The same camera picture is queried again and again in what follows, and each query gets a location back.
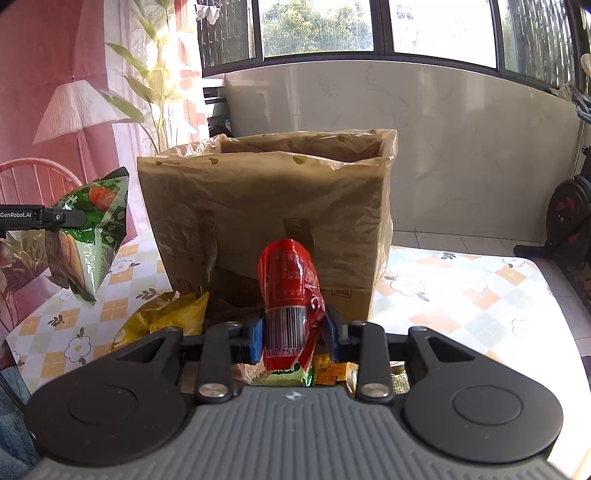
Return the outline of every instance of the checkered tablecloth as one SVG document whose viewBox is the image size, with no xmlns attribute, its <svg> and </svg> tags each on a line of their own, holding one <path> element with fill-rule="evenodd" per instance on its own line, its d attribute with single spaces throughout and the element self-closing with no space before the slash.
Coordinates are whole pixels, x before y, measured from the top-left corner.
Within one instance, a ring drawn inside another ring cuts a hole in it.
<svg viewBox="0 0 591 480">
<path fill-rule="evenodd" d="M 29 390 L 107 353 L 126 319 L 169 289 L 145 233 L 121 248 L 93 307 L 67 290 L 54 295 L 7 337 Z M 372 321 L 389 333 L 428 326 L 549 388 L 564 411 L 550 460 L 573 475 L 591 446 L 591 392 L 566 320 L 533 262 L 391 247 Z M 585 468 L 581 478 L 591 474 Z"/>
<path fill-rule="evenodd" d="M 169 290 L 154 236 L 148 232 L 119 249 L 94 306 L 78 301 L 71 290 L 56 293 L 7 337 L 31 393 L 108 353 L 127 318 Z"/>
</svg>

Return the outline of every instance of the barcode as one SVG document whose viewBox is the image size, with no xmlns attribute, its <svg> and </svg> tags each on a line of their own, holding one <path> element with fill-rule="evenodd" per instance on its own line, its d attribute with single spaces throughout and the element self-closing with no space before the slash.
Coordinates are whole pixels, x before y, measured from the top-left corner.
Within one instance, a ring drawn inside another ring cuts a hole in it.
<svg viewBox="0 0 591 480">
<path fill-rule="evenodd" d="M 306 307 L 279 307 L 268 310 L 265 322 L 267 351 L 273 356 L 299 354 L 299 350 L 304 348 L 305 319 Z"/>
</svg>

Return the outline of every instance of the red snack package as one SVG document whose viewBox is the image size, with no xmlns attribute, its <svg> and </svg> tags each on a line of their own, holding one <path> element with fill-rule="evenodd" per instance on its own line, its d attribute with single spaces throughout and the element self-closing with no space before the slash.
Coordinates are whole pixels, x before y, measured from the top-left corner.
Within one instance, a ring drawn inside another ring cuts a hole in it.
<svg viewBox="0 0 591 480">
<path fill-rule="evenodd" d="M 284 238 L 263 250 L 258 263 L 265 302 L 263 361 L 267 370 L 306 369 L 324 317 L 324 298 L 310 254 Z"/>
</svg>

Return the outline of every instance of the pink chair back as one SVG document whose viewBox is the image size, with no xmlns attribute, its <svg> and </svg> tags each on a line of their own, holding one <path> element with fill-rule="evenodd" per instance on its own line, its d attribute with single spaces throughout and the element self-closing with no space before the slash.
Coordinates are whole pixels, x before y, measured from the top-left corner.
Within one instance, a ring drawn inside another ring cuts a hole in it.
<svg viewBox="0 0 591 480">
<path fill-rule="evenodd" d="M 80 187 L 67 168 L 46 158 L 18 158 L 0 164 L 0 203 L 50 206 Z"/>
</svg>

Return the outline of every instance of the blue jeans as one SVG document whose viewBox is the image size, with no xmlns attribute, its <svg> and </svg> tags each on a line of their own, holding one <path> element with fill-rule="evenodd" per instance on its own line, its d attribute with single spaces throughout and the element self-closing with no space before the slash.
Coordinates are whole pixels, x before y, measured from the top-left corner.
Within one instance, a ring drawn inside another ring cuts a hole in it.
<svg viewBox="0 0 591 480">
<path fill-rule="evenodd" d="M 29 390 L 15 367 L 2 370 L 0 375 L 23 403 L 29 400 Z M 0 480 L 15 480 L 38 461 L 22 412 L 0 387 Z"/>
</svg>

